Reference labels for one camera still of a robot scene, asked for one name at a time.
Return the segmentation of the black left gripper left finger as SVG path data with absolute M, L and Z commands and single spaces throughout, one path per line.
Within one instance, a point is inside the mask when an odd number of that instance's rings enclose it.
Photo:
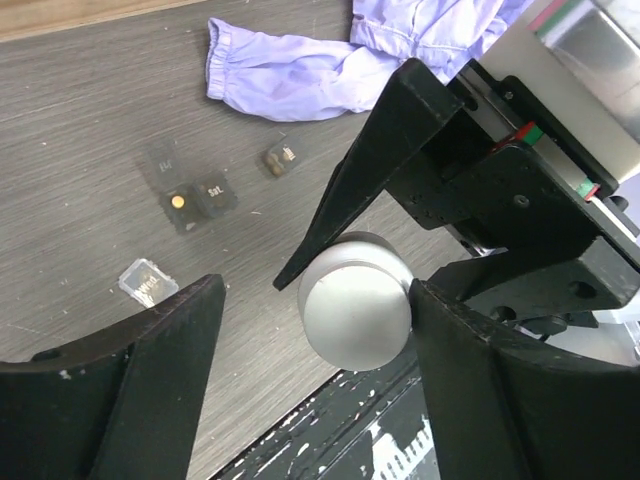
M 207 275 L 155 307 L 1 366 L 5 479 L 183 479 L 226 287 Z

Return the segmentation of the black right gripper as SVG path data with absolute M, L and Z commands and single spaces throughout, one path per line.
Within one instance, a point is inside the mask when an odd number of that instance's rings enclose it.
M 445 227 L 470 251 L 510 250 L 440 268 L 429 283 L 447 297 L 496 320 L 627 305 L 639 273 L 614 249 L 619 215 L 606 200 L 618 181 L 518 77 L 471 61 L 449 89 L 416 58 L 393 72 L 274 288 L 390 181 L 422 228 Z

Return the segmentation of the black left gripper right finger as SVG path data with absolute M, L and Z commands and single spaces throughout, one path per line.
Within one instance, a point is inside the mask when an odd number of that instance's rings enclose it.
M 410 288 L 413 334 L 444 479 L 635 479 L 639 371 L 543 343 Z

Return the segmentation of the white pill bottle cap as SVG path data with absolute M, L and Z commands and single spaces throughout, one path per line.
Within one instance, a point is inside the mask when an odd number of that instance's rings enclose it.
M 368 371 L 394 360 L 411 330 L 411 308 L 401 283 L 368 266 L 336 269 L 310 289 L 301 312 L 307 340 L 327 363 Z

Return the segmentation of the white capped pill bottle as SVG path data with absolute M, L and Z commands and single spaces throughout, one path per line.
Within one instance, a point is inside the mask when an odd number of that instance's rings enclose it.
M 379 235 L 364 231 L 344 233 L 317 255 L 301 275 L 297 305 L 301 317 L 312 288 L 326 275 L 343 267 L 363 266 L 394 279 L 409 294 L 414 275 L 393 246 Z

